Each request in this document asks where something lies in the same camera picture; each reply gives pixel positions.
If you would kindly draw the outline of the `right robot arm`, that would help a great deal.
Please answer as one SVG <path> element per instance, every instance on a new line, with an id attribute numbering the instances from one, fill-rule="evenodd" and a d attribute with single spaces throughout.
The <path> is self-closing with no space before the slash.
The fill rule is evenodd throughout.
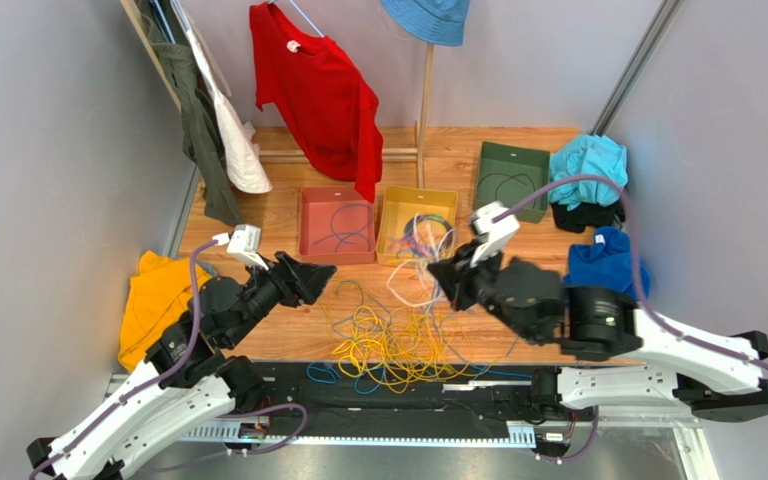
<path id="1" fill-rule="evenodd" d="M 602 406 L 685 405 L 695 417 L 740 423 L 768 415 L 759 331 L 720 337 L 665 319 L 634 298 L 600 286 L 563 283 L 552 270 L 499 253 L 473 258 L 459 247 L 428 271 L 453 309 L 475 305 L 534 345 L 555 344 L 586 367 L 538 368 L 527 405 L 540 412 Z"/>

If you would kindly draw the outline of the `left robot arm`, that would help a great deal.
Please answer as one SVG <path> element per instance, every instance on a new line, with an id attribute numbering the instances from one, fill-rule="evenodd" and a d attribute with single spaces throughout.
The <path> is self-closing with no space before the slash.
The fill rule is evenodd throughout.
<path id="1" fill-rule="evenodd" d="M 67 433 L 28 445 L 30 478 L 125 479 L 205 422 L 269 411 L 253 362 L 228 352 L 275 307 L 314 304 L 338 268 L 279 251 L 272 260 L 256 257 L 247 271 L 245 283 L 215 277 L 198 285 L 112 395 Z"/>

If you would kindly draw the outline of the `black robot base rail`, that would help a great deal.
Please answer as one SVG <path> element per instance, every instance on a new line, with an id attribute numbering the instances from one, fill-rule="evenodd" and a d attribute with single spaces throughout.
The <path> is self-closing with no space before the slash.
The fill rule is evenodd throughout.
<path id="1" fill-rule="evenodd" d="M 299 445 L 532 448 L 567 445 L 587 427 L 698 429 L 701 423 L 668 405 L 572 410 L 550 401 L 557 368 L 503 365 L 478 379 L 420 382 L 403 393 L 364 377 L 338 376 L 324 364 L 254 365 L 265 381 L 267 406 L 280 410 L 218 417 L 176 441 L 227 445 L 276 444 L 292 432 Z"/>

